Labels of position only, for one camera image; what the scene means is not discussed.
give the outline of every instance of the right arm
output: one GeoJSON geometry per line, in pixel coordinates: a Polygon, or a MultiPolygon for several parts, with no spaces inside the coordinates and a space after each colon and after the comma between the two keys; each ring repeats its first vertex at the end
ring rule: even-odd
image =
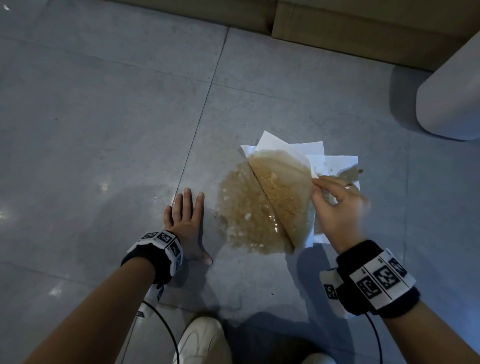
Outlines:
{"type": "MultiPolygon", "coordinates": [[[[366,240],[360,222],[370,203],[360,191],[346,189],[347,183],[335,177],[312,181],[317,218],[335,251],[342,254],[366,240]],[[322,190],[338,203],[329,205],[322,190]]],[[[383,320],[408,364],[480,364],[480,356],[422,301],[400,317],[383,320]]]]}

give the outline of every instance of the floor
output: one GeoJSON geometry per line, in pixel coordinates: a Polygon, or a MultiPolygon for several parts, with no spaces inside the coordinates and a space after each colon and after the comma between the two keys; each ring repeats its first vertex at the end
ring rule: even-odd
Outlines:
{"type": "MultiPolygon", "coordinates": [[[[160,224],[178,189],[206,195],[204,245],[166,289],[180,337],[209,310],[238,363],[299,363],[316,345],[378,362],[363,317],[331,314],[318,273],[329,247],[257,255],[225,243],[218,185],[263,130],[359,156],[371,237],[480,352],[480,140],[428,135],[415,90],[428,73],[99,0],[0,8],[0,360],[18,363],[160,224]],[[290,354],[279,355],[288,348],[290,354]]],[[[404,360],[380,320],[387,363],[404,360]]],[[[153,317],[118,363],[168,363],[153,317]]]]}

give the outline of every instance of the wristband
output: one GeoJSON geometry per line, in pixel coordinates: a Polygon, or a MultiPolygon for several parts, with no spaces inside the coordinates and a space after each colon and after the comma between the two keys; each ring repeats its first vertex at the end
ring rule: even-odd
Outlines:
{"type": "Polygon", "coordinates": [[[149,232],[127,250],[121,265],[136,256],[147,259],[154,266],[154,284],[167,284],[182,264],[183,248],[172,232],[149,232]]]}
{"type": "Polygon", "coordinates": [[[342,310],[354,315],[370,311],[384,318],[399,317],[420,300],[415,279],[388,249],[382,250],[371,240],[342,253],[337,263],[338,276],[321,272],[320,279],[329,304],[336,314],[340,313],[339,317],[348,318],[342,310]]]}

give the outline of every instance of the sneaker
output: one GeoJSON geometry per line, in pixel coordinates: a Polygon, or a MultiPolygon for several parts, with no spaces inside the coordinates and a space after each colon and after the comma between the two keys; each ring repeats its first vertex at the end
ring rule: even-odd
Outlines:
{"type": "MultiPolygon", "coordinates": [[[[180,364],[231,364],[232,354],[222,325],[211,317],[193,320],[179,342],[180,364]]],[[[172,364],[177,364],[177,353],[172,364]]]]}
{"type": "Polygon", "coordinates": [[[335,360],[327,354],[321,354],[319,352],[307,356],[307,358],[301,362],[301,364],[336,364],[335,360]]]}

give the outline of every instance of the cable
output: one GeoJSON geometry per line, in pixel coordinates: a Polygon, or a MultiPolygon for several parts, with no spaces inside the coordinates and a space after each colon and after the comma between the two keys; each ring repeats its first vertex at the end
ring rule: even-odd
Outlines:
{"type": "Polygon", "coordinates": [[[146,304],[148,307],[150,307],[153,312],[156,313],[156,315],[160,318],[160,320],[162,320],[163,324],[165,325],[165,327],[167,328],[168,330],[168,333],[170,334],[170,337],[172,338],[172,341],[173,341],[173,345],[175,346],[175,352],[177,353],[177,364],[180,364],[180,353],[179,353],[179,347],[177,345],[177,342],[175,340],[175,337],[173,336],[173,332],[172,330],[170,330],[170,327],[168,326],[167,322],[165,321],[165,319],[162,317],[162,315],[156,310],[155,307],[153,307],[151,304],[149,304],[148,302],[146,301],[142,301],[142,303],[146,304]]]}
{"type": "Polygon", "coordinates": [[[380,356],[380,364],[384,364],[384,357],[382,355],[382,345],[380,344],[380,337],[378,336],[377,328],[373,324],[372,319],[370,316],[368,316],[368,313],[365,313],[365,316],[367,319],[370,321],[370,324],[372,325],[373,331],[375,333],[375,337],[377,338],[377,344],[378,344],[378,355],[380,356]]]}

